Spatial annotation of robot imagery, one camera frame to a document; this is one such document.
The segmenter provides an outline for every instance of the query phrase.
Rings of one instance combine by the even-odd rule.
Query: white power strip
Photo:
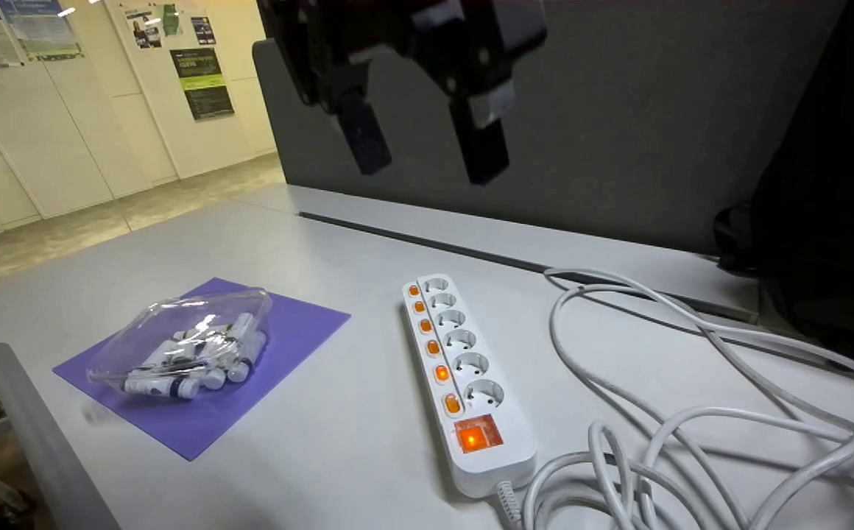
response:
[[[403,310],[456,488],[490,497],[499,484],[527,484],[534,435],[463,291],[446,274],[418,276],[403,285]]]

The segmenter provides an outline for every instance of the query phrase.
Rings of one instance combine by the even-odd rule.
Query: tabletop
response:
[[[502,526],[484,500],[454,492],[407,338],[401,285],[452,274],[484,335],[502,350],[538,461],[581,450],[591,420],[627,447],[640,435],[555,357],[549,310],[558,289],[538,274],[437,246],[353,232],[298,211],[416,235],[634,274],[656,289],[756,310],[756,289],[709,258],[524,223],[275,185],[91,246],[0,283],[0,392],[58,526]],[[125,326],[147,302],[225,276],[347,311],[294,375],[269,392],[194,461],[151,435],[98,414],[91,397],[54,369]],[[699,335],[599,302],[562,316],[575,357],[662,413],[724,403],[774,413]],[[854,379],[767,354],[745,354],[781,385],[854,417]],[[809,445],[755,423],[690,428],[703,445],[803,461]],[[783,475],[718,460],[743,500]],[[581,525],[566,509],[555,526]],[[854,526],[854,492],[809,486],[774,526]]]

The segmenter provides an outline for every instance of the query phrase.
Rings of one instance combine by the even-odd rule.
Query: white wall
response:
[[[78,7],[82,58],[0,70],[0,229],[275,152],[250,45],[254,0],[176,0],[182,37],[139,49],[119,0]],[[237,115],[194,120],[169,46],[210,14]]]

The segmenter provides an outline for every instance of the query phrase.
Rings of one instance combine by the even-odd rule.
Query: purple paper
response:
[[[234,295],[242,289],[245,285],[238,283],[214,276],[189,295]],[[270,341],[265,345],[250,379],[245,385],[226,385],[222,392],[200,394],[192,403],[122,394],[110,385],[91,383],[86,370],[104,350],[104,341],[55,366],[54,370],[192,461],[207,447],[212,447],[250,405],[257,405],[257,400],[262,400],[281,379],[287,379],[288,370],[309,358],[309,354],[318,350],[318,345],[326,341],[346,322],[346,311],[275,295],[275,307],[265,316]]]

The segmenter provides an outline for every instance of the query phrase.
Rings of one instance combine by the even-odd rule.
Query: wall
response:
[[[371,102],[396,164],[360,176],[343,136],[304,110],[276,52],[269,105],[287,180],[674,246],[709,242],[745,196],[815,68],[843,0],[544,0],[552,36],[518,70],[512,167],[463,171],[446,98],[379,58]]]
[[[82,58],[0,70],[0,229],[275,152],[250,65],[250,0],[181,0],[219,36],[234,117],[192,120],[169,49],[139,49],[119,0],[69,0]]]

